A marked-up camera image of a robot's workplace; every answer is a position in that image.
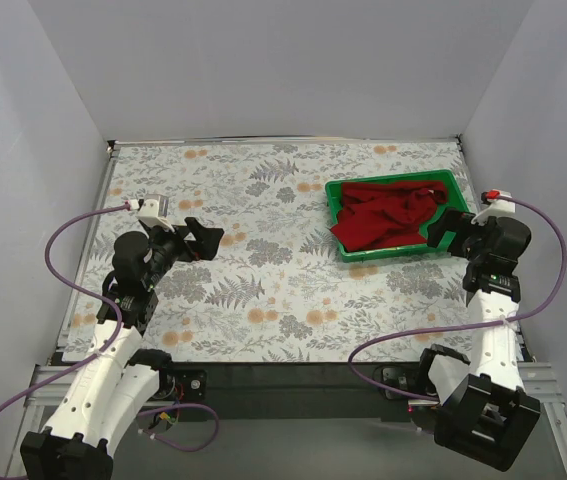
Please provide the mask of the red t shirt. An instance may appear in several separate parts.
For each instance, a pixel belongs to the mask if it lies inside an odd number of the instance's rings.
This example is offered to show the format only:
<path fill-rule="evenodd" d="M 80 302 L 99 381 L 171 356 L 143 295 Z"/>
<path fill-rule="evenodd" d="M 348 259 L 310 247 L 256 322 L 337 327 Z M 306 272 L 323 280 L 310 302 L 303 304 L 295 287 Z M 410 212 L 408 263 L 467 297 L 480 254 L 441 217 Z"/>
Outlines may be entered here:
<path fill-rule="evenodd" d="M 440 181 L 345 182 L 331 232 L 349 252 L 424 244 L 421 226 L 447 200 Z"/>

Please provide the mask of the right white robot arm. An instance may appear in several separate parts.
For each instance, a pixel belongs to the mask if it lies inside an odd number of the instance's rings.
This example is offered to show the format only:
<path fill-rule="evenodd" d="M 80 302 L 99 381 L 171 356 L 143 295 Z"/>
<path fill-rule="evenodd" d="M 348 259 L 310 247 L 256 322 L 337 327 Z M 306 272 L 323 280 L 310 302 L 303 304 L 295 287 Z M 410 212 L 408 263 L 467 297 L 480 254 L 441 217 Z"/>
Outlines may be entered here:
<path fill-rule="evenodd" d="M 521 300 L 514 270 L 531 231 L 507 216 L 476 219 L 449 207 L 429 226 L 428 245 L 438 245 L 447 233 L 453 236 L 449 253 L 467 262 L 462 287 L 469 315 L 480 327 L 470 355 L 438 344 L 426 349 L 415 383 L 423 395 L 438 397 L 433 427 L 438 445 L 506 471 L 541 411 L 519 374 L 512 322 Z"/>

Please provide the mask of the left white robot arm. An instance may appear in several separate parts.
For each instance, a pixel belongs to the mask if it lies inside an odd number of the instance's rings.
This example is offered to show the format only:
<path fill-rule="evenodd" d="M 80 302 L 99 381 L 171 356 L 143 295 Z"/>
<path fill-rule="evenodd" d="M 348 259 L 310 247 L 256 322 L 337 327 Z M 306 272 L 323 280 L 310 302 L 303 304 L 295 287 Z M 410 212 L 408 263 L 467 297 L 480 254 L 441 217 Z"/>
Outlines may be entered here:
<path fill-rule="evenodd" d="M 42 431 L 22 440 L 30 479 L 108 479 L 115 451 L 138 417 L 175 422 L 181 410 L 204 407 L 205 377 L 180 374 L 168 353 L 141 343 L 158 305 L 158 283 L 177 262 L 214 259 L 224 232 L 193 217 L 182 225 L 149 218 L 140 223 L 141 230 L 114 242 L 85 360 L 75 364 L 74 378 Z M 161 407 L 145 409 L 150 399 Z"/>

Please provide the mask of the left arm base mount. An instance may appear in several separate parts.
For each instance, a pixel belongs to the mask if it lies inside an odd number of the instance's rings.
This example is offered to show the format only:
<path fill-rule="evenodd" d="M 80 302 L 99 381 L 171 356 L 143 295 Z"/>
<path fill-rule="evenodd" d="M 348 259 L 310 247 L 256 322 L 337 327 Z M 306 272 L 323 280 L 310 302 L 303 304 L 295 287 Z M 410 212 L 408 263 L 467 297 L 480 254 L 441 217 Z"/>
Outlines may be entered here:
<path fill-rule="evenodd" d="M 183 369 L 170 367 L 159 374 L 159 389 L 149 398 L 151 408 L 161 404 L 179 405 L 182 403 L 201 403 L 206 394 L 207 372 L 203 369 Z M 145 429 L 150 432 L 167 432 L 180 420 L 180 410 L 173 409 L 143 417 Z"/>

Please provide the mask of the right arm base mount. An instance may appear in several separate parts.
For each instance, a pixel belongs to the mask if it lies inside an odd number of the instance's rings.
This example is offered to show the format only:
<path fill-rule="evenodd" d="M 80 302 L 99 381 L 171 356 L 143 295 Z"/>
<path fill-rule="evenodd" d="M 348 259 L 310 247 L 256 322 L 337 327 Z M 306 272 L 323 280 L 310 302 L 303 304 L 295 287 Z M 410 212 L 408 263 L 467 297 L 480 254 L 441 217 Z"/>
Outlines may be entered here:
<path fill-rule="evenodd" d="M 392 363 L 378 365 L 372 372 L 372 379 L 397 390 L 427 397 L 437 396 L 434 386 L 429 380 L 421 381 L 419 379 L 418 367 L 415 364 Z M 408 398 L 382 388 L 379 389 L 379 393 L 387 401 L 394 403 L 403 401 L 406 404 L 409 420 L 418 432 L 434 434 L 437 420 L 437 403 Z"/>

